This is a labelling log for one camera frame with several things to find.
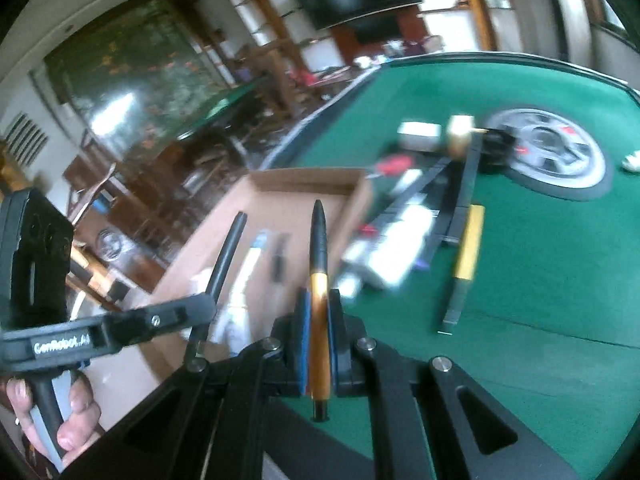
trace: screw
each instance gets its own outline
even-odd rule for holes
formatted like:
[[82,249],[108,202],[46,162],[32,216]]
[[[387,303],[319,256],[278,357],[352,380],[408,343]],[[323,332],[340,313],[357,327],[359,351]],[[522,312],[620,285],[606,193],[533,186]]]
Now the screw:
[[274,337],[265,337],[262,340],[262,348],[267,351],[274,351],[280,348],[280,342]]
[[199,374],[207,366],[207,360],[196,357],[187,363],[187,370],[192,374]]
[[453,368],[453,363],[448,357],[434,357],[431,361],[433,367],[440,372],[448,372]]
[[377,345],[376,340],[372,337],[361,337],[356,342],[356,345],[360,350],[371,352]]

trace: wooden pillar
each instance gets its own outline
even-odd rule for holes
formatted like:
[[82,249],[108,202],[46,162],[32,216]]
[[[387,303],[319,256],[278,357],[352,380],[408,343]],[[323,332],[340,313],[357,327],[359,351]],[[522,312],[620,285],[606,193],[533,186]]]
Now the wooden pillar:
[[486,0],[469,0],[469,6],[474,16],[478,35],[480,36],[480,47],[482,50],[498,50],[495,39],[494,25],[491,22],[489,7]]
[[305,60],[303,59],[302,54],[300,54],[300,49],[295,43],[293,43],[287,27],[282,21],[280,15],[271,5],[271,2],[269,0],[254,0],[254,2],[258,5],[258,8],[264,14],[264,17],[266,18],[269,25],[271,25],[271,28],[275,32],[278,39],[285,40],[282,43],[282,49],[288,55],[288,57],[291,58],[293,63],[296,65],[296,68],[299,70],[308,71]]

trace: human hand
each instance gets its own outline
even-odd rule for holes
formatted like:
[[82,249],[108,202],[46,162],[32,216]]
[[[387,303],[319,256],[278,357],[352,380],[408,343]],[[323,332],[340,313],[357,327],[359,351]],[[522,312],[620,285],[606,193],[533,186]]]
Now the human hand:
[[[24,380],[11,379],[6,385],[6,394],[20,421],[24,434],[38,452],[47,456],[47,451],[36,433],[30,411],[33,408],[33,397],[29,385]],[[78,458],[100,436],[100,406],[94,401],[91,385],[84,375],[79,375],[69,391],[71,416],[58,430],[58,443],[67,453],[62,459],[68,466]]]

